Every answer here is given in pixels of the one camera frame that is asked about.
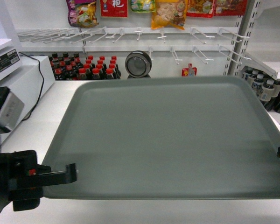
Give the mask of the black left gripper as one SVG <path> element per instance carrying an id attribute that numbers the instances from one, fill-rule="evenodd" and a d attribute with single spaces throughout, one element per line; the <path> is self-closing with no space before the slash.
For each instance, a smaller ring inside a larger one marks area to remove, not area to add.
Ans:
<path id="1" fill-rule="evenodd" d="M 53 172 L 51 167 L 38 164 L 34 150 L 0 151 L 0 213 L 10 203 L 14 211 L 35 209 L 43 197 L 43 187 L 76 181 L 76 163 L 66 165 L 66 172 Z"/>

